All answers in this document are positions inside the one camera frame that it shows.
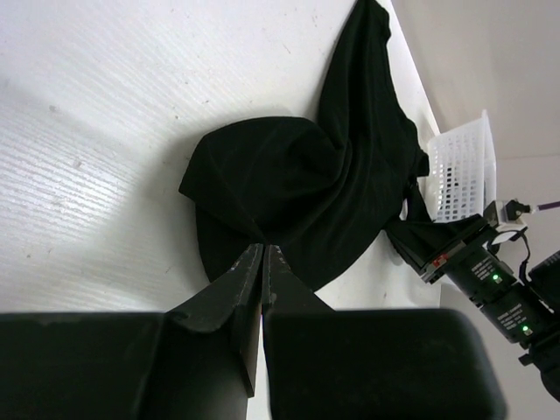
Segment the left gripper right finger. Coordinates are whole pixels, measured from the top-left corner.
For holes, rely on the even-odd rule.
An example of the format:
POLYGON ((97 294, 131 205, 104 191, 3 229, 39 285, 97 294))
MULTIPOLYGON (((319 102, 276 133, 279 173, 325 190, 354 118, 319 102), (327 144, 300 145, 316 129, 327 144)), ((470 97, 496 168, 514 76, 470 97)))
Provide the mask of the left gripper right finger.
POLYGON ((280 248, 262 266, 263 346, 275 419, 503 419, 482 339, 445 309, 336 311, 280 248))

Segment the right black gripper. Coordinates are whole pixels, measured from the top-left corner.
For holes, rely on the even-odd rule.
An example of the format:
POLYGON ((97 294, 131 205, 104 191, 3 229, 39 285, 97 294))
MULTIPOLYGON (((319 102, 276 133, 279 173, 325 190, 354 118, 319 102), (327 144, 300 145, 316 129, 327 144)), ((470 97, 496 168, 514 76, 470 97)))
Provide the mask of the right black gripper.
POLYGON ((484 218, 446 223, 394 220, 388 238, 399 256, 427 284, 449 277, 477 306, 512 286, 512 274, 484 245, 495 230, 484 218))

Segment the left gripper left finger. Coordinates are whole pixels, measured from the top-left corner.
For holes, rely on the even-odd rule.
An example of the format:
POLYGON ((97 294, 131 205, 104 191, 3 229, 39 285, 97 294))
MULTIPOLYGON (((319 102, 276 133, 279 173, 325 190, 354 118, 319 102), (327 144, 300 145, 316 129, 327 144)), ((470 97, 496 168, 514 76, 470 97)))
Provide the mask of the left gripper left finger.
POLYGON ((150 419, 243 419, 256 390, 263 245, 167 312, 150 372, 150 419))

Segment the black tank top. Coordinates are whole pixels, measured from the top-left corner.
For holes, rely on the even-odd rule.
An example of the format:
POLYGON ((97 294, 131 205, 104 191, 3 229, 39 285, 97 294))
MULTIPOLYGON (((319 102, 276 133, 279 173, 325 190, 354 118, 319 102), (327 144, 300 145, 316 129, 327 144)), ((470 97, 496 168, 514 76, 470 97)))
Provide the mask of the black tank top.
POLYGON ((203 136, 179 190, 194 202, 210 280, 250 245, 278 246, 319 290, 395 220, 432 222, 417 187, 429 173, 389 68, 389 14, 359 1, 346 21, 314 120, 272 116, 203 136))

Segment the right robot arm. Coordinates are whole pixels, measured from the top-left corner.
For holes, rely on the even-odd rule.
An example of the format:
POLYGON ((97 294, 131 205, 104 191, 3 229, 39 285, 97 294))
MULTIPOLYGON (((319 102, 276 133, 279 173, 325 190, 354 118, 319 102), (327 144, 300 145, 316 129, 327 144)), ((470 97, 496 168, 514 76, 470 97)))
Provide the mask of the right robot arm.
POLYGON ((511 343, 526 353, 543 386, 559 397, 559 283, 557 259, 519 275, 488 250, 497 231, 480 215, 448 223, 394 220, 393 247, 427 284, 447 277, 511 343))

